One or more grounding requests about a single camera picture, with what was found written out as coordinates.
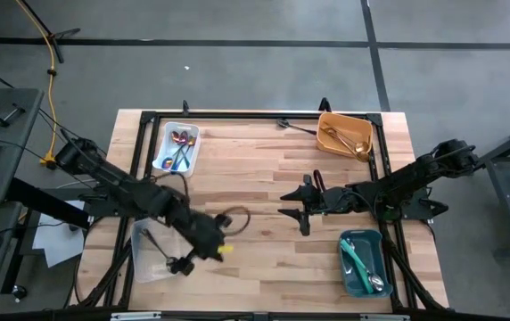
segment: utensil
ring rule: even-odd
[[[349,151],[352,152],[352,154],[354,154],[354,156],[359,161],[368,162],[370,160],[370,155],[368,155],[368,153],[366,151],[367,146],[368,146],[367,142],[355,142],[351,138],[344,135],[340,130],[337,130],[336,128],[333,128],[330,125],[328,125],[328,123],[325,122],[324,124],[326,124],[328,126],[328,128],[325,129],[325,131],[328,133],[328,135],[334,137],[333,134],[335,134],[336,135],[335,138],[337,138],[342,144],[344,144],[344,146],[346,148],[348,148]],[[353,143],[354,147],[349,147],[348,144],[346,144],[344,139],[342,139],[341,137],[350,141],[351,143]]]
[[[348,275],[348,274],[352,273],[352,266],[350,266],[349,269],[346,269],[346,264],[344,263],[344,261],[342,262],[342,267],[344,268],[344,274]]]
[[[162,168],[163,169],[169,169],[172,167],[172,164],[174,163],[174,159],[172,159],[171,157],[166,157],[163,161],[162,161]]]
[[[366,152],[367,145],[367,142],[358,142],[354,145],[359,161],[367,162],[370,160],[370,155]]]
[[[303,132],[309,133],[309,134],[314,135],[314,136],[317,135],[316,130],[305,129],[305,128],[300,128],[300,127],[293,126],[293,125],[291,125],[289,123],[289,120],[287,120],[287,119],[277,119],[276,120],[276,124],[279,125],[279,127],[282,127],[282,128],[294,128],[294,129],[302,130]]]
[[[356,153],[356,151],[354,151],[354,148],[350,147],[348,144],[346,144],[346,142],[344,142],[340,137],[338,137],[336,130],[334,130],[333,128],[320,128],[320,130],[324,131],[327,135],[343,144],[344,147],[346,147],[346,149],[348,149],[348,151],[354,155],[354,157],[358,158],[358,154]]]
[[[351,240],[348,240],[348,239],[347,239],[347,242],[350,243],[350,248],[354,251],[354,249],[356,248],[354,246],[354,243]],[[359,264],[366,271],[366,273],[368,274],[368,281],[370,282],[370,284],[374,288],[374,291],[382,292],[383,291],[383,287],[384,287],[382,278],[380,276],[378,276],[376,273],[370,271],[368,269],[368,267],[366,267],[366,265],[364,265],[364,262],[362,262],[362,260],[360,260],[359,263],[357,262],[357,264]]]
[[[162,253],[164,258],[166,258],[166,266],[168,268],[170,268],[174,263],[176,263],[177,259],[175,257],[170,257],[168,254],[166,254],[166,252],[158,245],[158,243],[156,242],[156,240],[152,236],[152,233],[150,233],[150,231],[147,228],[145,228],[142,231],[140,231],[140,234],[142,236],[144,236],[146,239],[148,239],[148,241],[150,241],[150,243],[152,245],[154,245],[154,247],[156,249],[158,249],[158,251],[160,251],[160,253]]]
[[[368,279],[368,273],[363,268],[364,263],[362,263],[362,260],[354,252],[354,249],[352,249],[352,247],[346,240],[344,240],[344,239],[341,240],[341,247],[344,251],[346,251],[352,257],[352,259],[354,259],[354,262],[356,263],[358,275],[360,276],[360,280],[362,281],[362,284],[366,288],[366,293],[368,293],[368,294],[374,293],[372,284],[370,283],[370,280]]]
[[[187,149],[185,150],[184,154],[183,154],[183,158],[181,160],[179,160],[179,162],[176,165],[176,167],[174,168],[174,170],[177,170],[179,169],[180,167],[180,164],[182,163],[182,161],[185,162],[185,165],[189,168],[190,167],[190,161],[187,159],[187,153],[190,151],[190,148],[192,148],[193,146],[195,145],[195,137],[193,136],[190,136],[187,140]]]
[[[178,133],[177,131],[172,131],[170,133],[170,137],[172,138],[172,142],[173,143],[176,143],[177,145],[180,146],[176,150],[176,152],[174,152],[174,154],[172,154],[172,157],[174,158],[174,161],[172,162],[171,167],[169,168],[169,169],[172,169],[172,170],[176,170],[176,165],[179,166],[179,162],[177,161],[177,159],[179,158],[180,153],[182,152],[184,147],[187,145],[188,140],[189,140],[189,135],[187,134],[186,131],[183,131],[181,133]]]

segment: silver spoon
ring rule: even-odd
[[[307,133],[309,133],[311,135],[314,135],[314,136],[317,135],[316,130],[310,130],[310,129],[299,128],[299,127],[293,126],[293,125],[291,125],[289,123],[289,120],[287,120],[287,119],[277,119],[276,120],[276,124],[279,125],[279,127],[282,127],[282,128],[295,128],[295,129],[298,129],[298,130],[302,130],[303,132],[307,132]]]
[[[354,246],[354,243],[347,239],[346,242],[348,242],[350,244],[350,247],[352,248],[352,250],[354,251],[354,249],[356,248]],[[375,292],[382,292],[383,291],[383,288],[384,288],[384,284],[383,284],[383,281],[382,281],[382,278],[380,276],[378,276],[376,273],[373,273],[371,272],[365,265],[362,261],[357,261],[357,263],[360,265],[361,268],[363,268],[366,273],[368,274],[368,281],[370,282],[370,284],[372,285],[372,288],[374,289]]]

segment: gold spoon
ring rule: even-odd
[[[351,152],[354,155],[354,157],[358,158],[358,154],[356,153],[354,148],[352,148],[348,144],[346,144],[346,142],[338,136],[338,133],[336,132],[336,130],[334,130],[333,128],[327,128],[327,129],[320,128],[320,129],[322,131],[324,131],[330,137],[332,137],[332,138],[336,139],[337,141],[339,141],[340,143],[342,143],[344,145],[344,147],[346,147],[349,150],[349,152]]]
[[[366,152],[366,147],[367,147],[367,143],[366,142],[355,142],[353,141],[352,139],[346,137],[343,133],[341,133],[340,131],[332,128],[332,127],[328,127],[325,132],[334,137],[334,138],[337,138],[339,141],[341,141],[345,146],[346,148],[349,149],[350,152],[352,152],[352,154],[359,160],[359,161],[362,161],[362,162],[368,162],[370,160],[370,156],[368,155],[368,153]],[[346,138],[347,140],[351,141],[353,144],[354,144],[354,147],[350,147],[348,146],[348,144],[346,144],[346,142],[344,142],[344,140],[342,138],[340,138],[340,136]]]

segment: yellow tag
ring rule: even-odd
[[[229,253],[232,252],[233,250],[234,250],[233,245],[221,245],[218,247],[219,254]]]

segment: teal handled utensil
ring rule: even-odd
[[[347,241],[350,241],[350,248],[354,251],[354,243],[347,239]],[[362,262],[362,266],[364,267],[364,270],[368,274],[368,281],[370,281],[370,284],[374,288],[375,292],[382,292],[384,289],[383,280],[380,276],[378,276],[376,273],[370,271],[366,265],[364,265],[364,262]]]
[[[345,252],[347,252],[352,257],[352,259],[354,259],[354,262],[356,262],[357,271],[360,276],[360,280],[362,280],[362,284],[366,288],[366,292],[368,294],[374,293],[372,284],[370,283],[370,280],[368,280],[368,273],[366,272],[366,266],[364,265],[364,263],[362,263],[362,260],[354,252],[354,250],[352,249],[350,244],[344,239],[341,240],[341,248]]]
[[[195,137],[190,136],[186,144],[187,144],[187,149],[185,150],[184,154],[182,155],[182,158],[179,159],[179,161],[176,164],[174,164],[174,167],[172,168],[172,170],[179,169],[182,161],[185,162],[185,166],[187,169],[190,168],[190,161],[187,159],[187,153],[190,151],[190,148],[195,146]]]

